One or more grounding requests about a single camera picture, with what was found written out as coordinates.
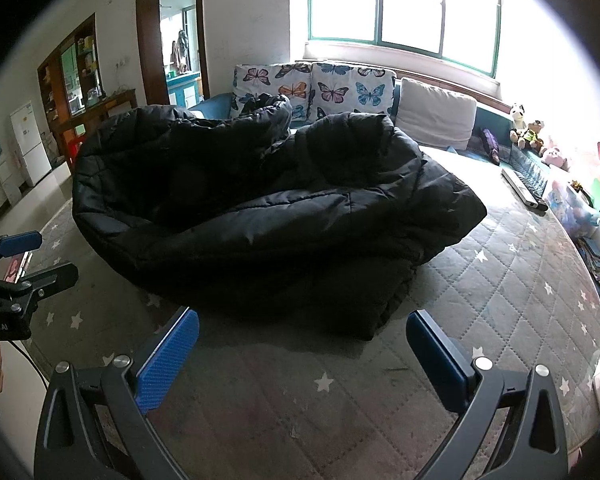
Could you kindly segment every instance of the green window frame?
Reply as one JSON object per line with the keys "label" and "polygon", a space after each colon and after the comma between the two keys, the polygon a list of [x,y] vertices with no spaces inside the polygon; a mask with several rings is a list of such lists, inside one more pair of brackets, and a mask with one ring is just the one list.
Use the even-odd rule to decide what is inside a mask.
{"label": "green window frame", "polygon": [[491,78],[495,77],[496,69],[498,67],[498,53],[500,50],[500,22],[502,16],[502,0],[498,0],[498,5],[496,8],[496,32],[494,38],[493,45],[493,58],[491,63],[491,71],[486,72],[485,70],[481,70],[475,66],[471,66],[465,64],[461,61],[451,59],[449,57],[445,57],[442,55],[443,45],[445,41],[445,17],[446,17],[446,0],[442,0],[442,24],[440,28],[440,47],[438,52],[430,52],[428,50],[422,50],[420,48],[415,48],[409,45],[399,44],[399,43],[391,43],[389,41],[383,41],[382,38],[382,16],[383,16],[383,0],[376,0],[376,22],[375,22],[375,33],[373,40],[352,40],[351,38],[325,38],[325,37],[317,37],[312,33],[312,0],[308,1],[308,31],[309,31],[309,40],[319,40],[319,41],[345,41],[347,43],[362,43],[362,44],[374,44],[377,46],[387,46],[390,48],[396,48],[398,50],[405,50],[407,52],[415,52],[416,54],[423,54],[424,56],[434,57],[437,59],[441,59],[444,61],[448,61],[459,66],[469,68],[471,70],[475,70],[476,72],[487,75]]}

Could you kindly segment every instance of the butterfly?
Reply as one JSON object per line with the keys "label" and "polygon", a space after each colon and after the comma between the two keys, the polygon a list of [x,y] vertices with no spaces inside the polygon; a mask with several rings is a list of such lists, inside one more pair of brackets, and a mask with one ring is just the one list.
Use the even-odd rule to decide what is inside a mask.
{"label": "butterfly", "polygon": [[342,102],[344,102],[344,95],[349,91],[349,88],[347,88],[346,86],[338,88],[337,90],[331,90],[327,85],[323,83],[318,83],[318,86],[320,87],[320,92],[322,92],[322,98],[325,101],[331,101],[331,99],[333,99],[333,102],[337,104],[341,104]]}
{"label": "butterfly", "polygon": [[280,88],[278,88],[278,92],[286,95],[287,97],[299,97],[301,99],[306,99],[306,83],[301,81],[297,85],[291,85],[291,87],[282,85]]}
{"label": "butterfly", "polygon": [[302,105],[294,106],[294,109],[291,110],[291,118],[292,119],[304,119],[304,107]]}
{"label": "butterfly", "polygon": [[308,74],[309,72],[311,72],[311,66],[307,65],[305,63],[295,63],[293,65],[283,65],[282,67],[280,67],[279,72],[276,74],[276,79],[280,79],[281,77],[284,77],[292,70],[298,70],[298,72],[303,72],[305,74]]}
{"label": "butterfly", "polygon": [[381,101],[382,92],[384,92],[384,85],[379,85],[370,92],[362,83],[356,83],[356,91],[360,94],[358,101],[360,101],[361,105],[366,105],[366,102],[371,99],[372,105],[378,106]]}
{"label": "butterfly", "polygon": [[243,95],[240,99],[238,99],[238,102],[246,104],[249,101],[255,101],[256,96],[253,94],[245,94]]}
{"label": "butterfly", "polygon": [[331,63],[318,63],[318,66],[325,74],[336,73],[338,75],[346,75],[349,70],[353,70],[352,66],[334,65]]}
{"label": "butterfly", "polygon": [[384,68],[359,68],[358,69],[358,73],[361,76],[368,76],[371,72],[374,73],[374,76],[376,77],[382,77],[384,74],[386,74],[386,70]]}
{"label": "butterfly", "polygon": [[243,81],[253,81],[254,79],[257,79],[265,85],[271,84],[269,81],[269,70],[266,70],[265,68],[261,68],[260,70],[257,68],[250,68],[247,70],[247,75],[242,78]]}

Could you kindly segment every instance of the pink plush toy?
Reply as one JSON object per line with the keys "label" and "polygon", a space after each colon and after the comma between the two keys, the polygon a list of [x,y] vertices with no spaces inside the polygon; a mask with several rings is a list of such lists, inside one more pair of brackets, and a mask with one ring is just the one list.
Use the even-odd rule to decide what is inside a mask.
{"label": "pink plush toy", "polygon": [[542,152],[542,161],[547,165],[553,164],[554,166],[561,168],[566,160],[567,159],[562,156],[560,148],[557,146],[547,148]]}

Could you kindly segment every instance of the doorway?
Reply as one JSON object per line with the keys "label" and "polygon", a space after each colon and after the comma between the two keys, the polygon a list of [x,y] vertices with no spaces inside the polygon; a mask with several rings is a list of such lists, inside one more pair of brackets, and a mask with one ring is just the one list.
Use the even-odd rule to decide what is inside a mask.
{"label": "doorway", "polygon": [[136,20],[147,104],[208,98],[202,0],[136,0]]}

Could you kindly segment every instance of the black puffer jacket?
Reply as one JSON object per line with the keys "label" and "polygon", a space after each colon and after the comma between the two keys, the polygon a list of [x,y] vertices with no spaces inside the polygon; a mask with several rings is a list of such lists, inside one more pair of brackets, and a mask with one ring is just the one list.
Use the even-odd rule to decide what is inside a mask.
{"label": "black puffer jacket", "polygon": [[117,272],[194,308],[310,313],[363,339],[416,266],[486,215],[464,183],[383,115],[287,137],[286,98],[235,121],[147,107],[80,149],[74,218]]}

